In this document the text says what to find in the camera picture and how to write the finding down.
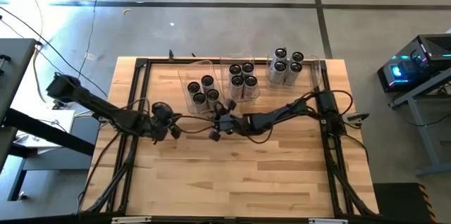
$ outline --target metal can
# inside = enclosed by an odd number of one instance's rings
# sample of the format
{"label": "metal can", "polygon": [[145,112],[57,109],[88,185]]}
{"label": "metal can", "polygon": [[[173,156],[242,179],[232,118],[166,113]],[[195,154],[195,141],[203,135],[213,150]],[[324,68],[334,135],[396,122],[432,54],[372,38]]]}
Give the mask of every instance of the metal can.
{"label": "metal can", "polygon": [[246,62],[246,63],[242,64],[242,76],[243,77],[252,76],[253,73],[254,73],[254,65],[252,65],[252,63]]}
{"label": "metal can", "polygon": [[215,103],[218,102],[219,99],[219,92],[216,89],[210,89],[206,93],[206,101],[209,104],[209,108],[213,108]]}
{"label": "metal can", "polygon": [[271,68],[269,80],[274,83],[281,83],[287,66],[284,62],[276,62]]}
{"label": "metal can", "polygon": [[274,67],[274,65],[277,62],[285,62],[287,58],[287,50],[284,48],[279,48],[274,51],[273,60],[271,61],[271,68]]}
{"label": "metal can", "polygon": [[209,106],[206,102],[205,94],[197,93],[193,96],[192,102],[198,112],[207,111]]}
{"label": "metal can", "polygon": [[291,54],[291,62],[302,62],[304,60],[304,54],[295,51]]}
{"label": "metal can", "polygon": [[230,96],[232,98],[241,98],[244,86],[245,81],[241,76],[233,76],[232,80],[230,80]]}
{"label": "metal can", "polygon": [[302,65],[298,62],[293,62],[288,67],[287,72],[285,73],[284,83],[287,85],[293,85],[297,79],[297,76],[301,74]]}
{"label": "metal can", "polygon": [[214,89],[214,80],[213,77],[210,75],[205,75],[200,80],[202,83],[202,89],[204,90],[204,93],[206,94],[210,89]]}
{"label": "metal can", "polygon": [[228,78],[232,80],[233,76],[241,75],[241,67],[233,64],[228,68]]}
{"label": "metal can", "polygon": [[199,83],[197,83],[197,82],[190,82],[190,83],[188,84],[188,92],[190,93],[191,98],[192,98],[195,94],[199,93],[199,91],[200,91],[200,85],[199,85]]}
{"label": "metal can", "polygon": [[257,79],[254,76],[247,76],[245,80],[245,89],[243,90],[243,97],[250,99],[255,97],[257,90]]}

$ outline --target metal stand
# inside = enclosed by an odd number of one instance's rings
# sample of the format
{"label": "metal stand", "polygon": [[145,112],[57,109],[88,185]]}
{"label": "metal stand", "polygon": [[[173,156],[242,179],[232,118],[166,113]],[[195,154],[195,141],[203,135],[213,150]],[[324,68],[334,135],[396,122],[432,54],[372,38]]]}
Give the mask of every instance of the metal stand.
{"label": "metal stand", "polygon": [[[424,125],[425,122],[421,117],[421,114],[418,110],[418,106],[416,100],[425,93],[428,93],[439,86],[444,85],[446,82],[451,80],[451,68],[443,71],[441,74],[433,77],[427,82],[419,85],[413,90],[403,94],[398,99],[394,100],[394,102],[389,103],[389,107],[395,110],[397,107],[407,103],[409,105],[410,111],[412,112],[414,122],[417,125]],[[435,97],[431,96],[431,98],[450,98],[449,96],[440,96]],[[426,149],[426,153],[428,154],[429,159],[431,160],[431,166],[427,168],[420,168],[415,173],[416,175],[426,175],[431,173],[439,173],[444,171],[451,171],[451,163],[442,163],[442,147],[440,145],[440,141],[437,139],[431,139],[429,137],[427,126],[417,127],[421,136],[421,141],[423,142],[424,148]]]}

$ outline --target black metal frame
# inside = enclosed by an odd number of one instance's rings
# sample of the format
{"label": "black metal frame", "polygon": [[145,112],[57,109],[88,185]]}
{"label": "black metal frame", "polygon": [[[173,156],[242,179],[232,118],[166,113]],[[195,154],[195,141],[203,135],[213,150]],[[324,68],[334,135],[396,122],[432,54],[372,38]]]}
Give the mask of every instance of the black metal frame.
{"label": "black metal frame", "polygon": [[[140,98],[145,98],[147,95],[147,86],[149,84],[150,70],[152,64],[184,64],[184,63],[194,63],[202,60],[202,58],[182,58],[182,59],[167,59],[167,58],[137,58],[135,63],[135,70],[133,72],[132,84],[130,87],[129,103],[135,100],[135,93],[137,90],[137,82],[139,79],[141,69],[145,68],[143,85],[141,88]],[[219,64],[219,59],[211,59],[213,64]],[[266,60],[256,60],[257,65],[266,65]],[[305,61],[305,64],[313,66],[317,61]],[[327,67],[325,61],[319,62],[321,65],[321,77],[324,90],[330,90]],[[320,91],[320,87],[316,87],[314,91]],[[138,110],[144,110],[144,100],[141,100],[138,105]],[[326,160],[326,170],[328,175],[328,182],[331,195],[331,203],[333,207],[334,218],[346,219],[350,223],[356,222],[361,223],[394,223],[396,221],[383,219],[380,216],[356,216],[353,212],[352,202],[359,202],[355,191],[352,189],[351,185],[347,182],[347,176],[345,171],[345,161],[343,158],[341,143],[339,137],[334,137],[334,146],[331,147],[329,144],[329,134],[327,129],[327,122],[324,120],[319,121],[321,130],[321,139],[323,142],[324,157]],[[44,218],[30,218],[30,219],[20,219],[20,220],[3,220],[0,223],[111,223],[111,219],[114,217],[125,216],[126,208],[128,204],[128,195],[131,186],[131,177],[133,172],[133,164],[135,161],[135,154],[137,150],[138,137],[133,137],[131,142],[130,152],[126,160],[122,163],[123,154],[125,151],[125,145],[128,140],[128,136],[124,135],[121,137],[119,143],[118,154],[116,157],[116,164],[114,167],[113,179],[109,186],[106,188],[105,192],[98,199],[94,206],[89,208],[86,212],[82,212],[78,215],[67,215],[67,216],[52,216]],[[336,151],[337,163],[333,160],[331,150]],[[115,203],[115,195],[117,190],[117,185],[119,180],[125,175],[125,182],[123,186],[123,193],[121,198],[121,204],[117,211],[113,211]],[[340,202],[338,200],[337,185],[335,183],[335,178],[337,178],[343,186],[345,191],[345,206],[346,213],[343,213],[340,208]],[[102,206],[108,202],[106,206],[106,212],[100,213]],[[152,216],[153,223],[200,223],[207,220],[218,220],[224,223],[309,223],[309,218],[226,218],[217,216],[205,216],[205,217],[190,217],[190,216]]]}
{"label": "black metal frame", "polygon": [[[167,59],[167,58],[137,58],[136,63],[135,63],[135,70],[133,72],[133,78],[132,78],[132,84],[130,87],[128,102],[130,103],[135,100],[135,93],[137,90],[137,81],[138,81],[141,69],[145,68],[140,98],[145,98],[147,95],[147,86],[149,83],[150,70],[151,70],[152,64],[171,64],[171,63],[172,64],[184,64],[184,63],[194,63],[194,62],[197,62],[200,60],[202,60],[202,58],[182,58],[182,59],[175,59],[175,60]],[[213,64],[220,63],[219,59],[210,59],[210,61]],[[266,65],[265,60],[256,60],[255,63],[257,65]],[[310,66],[314,66],[314,63],[315,63],[315,61],[305,61],[305,64],[310,65]],[[328,75],[327,75],[327,67],[326,67],[325,61],[320,61],[320,68],[321,68],[321,78],[322,78],[323,88],[325,90],[330,90],[329,79],[328,79]],[[320,91],[320,88],[317,87],[314,91]],[[144,109],[144,100],[139,102],[138,111],[143,111],[143,109]],[[325,159],[328,160],[329,155],[327,153],[330,154],[330,150],[332,149],[332,147],[330,147],[330,145],[329,145],[329,141],[328,141],[329,136],[327,135],[326,124],[323,121],[320,121],[320,129],[321,129],[321,138],[323,140]],[[136,151],[137,139],[138,139],[138,137],[133,137],[132,142],[131,142],[132,146],[131,146],[130,150],[134,149]],[[125,150],[126,141],[127,141],[127,136],[126,135],[122,136],[121,141],[119,142],[118,154],[116,156],[113,177],[115,177],[115,175],[118,173],[118,171],[123,167],[121,165],[121,162],[123,160],[123,154],[124,154],[124,150]],[[347,181],[345,160],[343,158],[343,152],[342,152],[339,137],[334,137],[334,147],[335,147],[336,156],[337,156],[338,169],[340,170],[340,172],[342,172],[344,179]],[[127,175],[125,176],[123,194],[122,194],[122,198],[121,198],[121,204],[118,207],[118,211],[117,212],[113,211],[115,197],[116,197],[116,190],[117,190],[116,188],[113,188],[113,192],[111,193],[111,195],[109,196],[109,199],[108,199],[108,204],[106,207],[107,212],[122,213],[123,215],[125,215],[125,211],[126,211],[127,203],[128,203],[128,194],[129,194],[130,186],[131,186],[131,175],[132,175],[132,171],[133,171],[134,161],[135,161],[135,153],[132,155],[132,160],[131,160],[132,165],[130,165],[130,167],[128,168]],[[340,202],[338,201],[337,186],[335,183],[335,175],[333,172],[333,167],[327,161],[326,161],[326,170],[327,170],[327,174],[328,174],[328,181],[329,181],[334,216],[335,217],[338,217],[338,216],[343,217],[344,215],[340,208]],[[345,207],[346,207],[346,213],[348,215],[351,216],[354,214],[352,200],[350,199],[350,196],[346,192],[345,192]]]}

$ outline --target butcher block tabletop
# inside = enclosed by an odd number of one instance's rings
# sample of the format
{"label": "butcher block tabletop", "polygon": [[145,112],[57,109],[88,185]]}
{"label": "butcher block tabletop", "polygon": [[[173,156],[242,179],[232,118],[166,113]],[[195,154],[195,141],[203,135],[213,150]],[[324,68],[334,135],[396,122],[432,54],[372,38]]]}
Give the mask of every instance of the butcher block tabletop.
{"label": "butcher block tabletop", "polygon": [[[108,98],[116,106],[127,105],[136,59],[118,58]],[[326,65],[330,88],[351,93],[345,62],[326,60]],[[163,101],[174,112],[191,115],[178,77],[178,70],[184,66],[177,63],[152,65],[147,89],[151,104]],[[269,112],[302,95],[268,91],[265,68],[263,65],[256,66],[260,97],[254,105],[240,106],[236,112]],[[137,98],[143,75],[144,72],[138,81]],[[349,97],[335,93],[335,98],[340,111],[344,111],[350,103]],[[308,104],[316,109],[314,100]],[[349,112],[355,112],[354,106]],[[208,127],[209,123],[181,118],[178,125],[193,131]],[[347,131],[362,140],[358,130],[348,127]],[[110,125],[100,130],[91,167],[115,134]],[[263,140],[266,136],[267,133],[255,139]],[[82,209],[91,206],[110,182],[118,145],[119,140],[111,145],[100,161],[88,186]],[[346,137],[342,137],[342,149],[351,186],[372,211],[378,212],[365,151]],[[121,200],[122,186],[123,181],[118,186],[116,207]],[[338,190],[340,206],[344,211],[341,188]],[[309,117],[297,117],[279,123],[264,144],[226,134],[215,142],[209,139],[209,131],[182,133],[179,139],[173,139],[168,134],[164,141],[156,145],[142,137],[138,143],[126,214],[333,217],[319,122]]]}

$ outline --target concrete floor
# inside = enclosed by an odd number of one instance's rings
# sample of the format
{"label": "concrete floor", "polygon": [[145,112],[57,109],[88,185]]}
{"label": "concrete floor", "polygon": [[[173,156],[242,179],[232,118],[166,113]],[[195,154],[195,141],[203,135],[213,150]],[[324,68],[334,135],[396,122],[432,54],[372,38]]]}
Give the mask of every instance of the concrete floor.
{"label": "concrete floor", "polygon": [[[40,29],[39,14],[33,0],[10,1],[3,5]],[[76,67],[85,55],[92,20],[92,8],[48,6],[38,0],[44,14],[43,35]],[[315,0],[100,0],[150,2],[243,2],[314,4]],[[368,5],[451,5],[451,0],[322,0],[324,4]],[[220,56],[251,51],[266,57],[275,47],[299,49],[307,55],[325,57],[316,9],[310,8],[174,8],[98,7],[91,48],[93,61],[83,73],[106,91],[111,83],[118,56]],[[417,168],[428,165],[419,134],[404,118],[409,113],[391,111],[391,96],[383,93],[376,70],[418,34],[441,33],[451,28],[451,11],[445,10],[324,10],[333,58],[345,59],[357,109],[370,113],[362,134],[369,150],[373,182],[420,182],[426,186],[437,219],[451,223],[451,173],[416,177]],[[26,37],[33,37],[20,23],[4,16],[4,21]],[[0,24],[0,37],[15,37]],[[74,73],[56,54],[44,53],[65,72]],[[47,86],[53,68],[38,58],[41,85]],[[83,83],[95,94],[98,90]],[[431,111],[434,104],[424,104]],[[441,113],[427,114],[428,120],[447,113],[449,104],[438,105]],[[431,127],[442,132],[449,121]],[[5,202],[18,160],[11,157],[0,176],[0,219],[72,213],[86,171],[39,171],[27,175],[23,190],[30,201]]]}

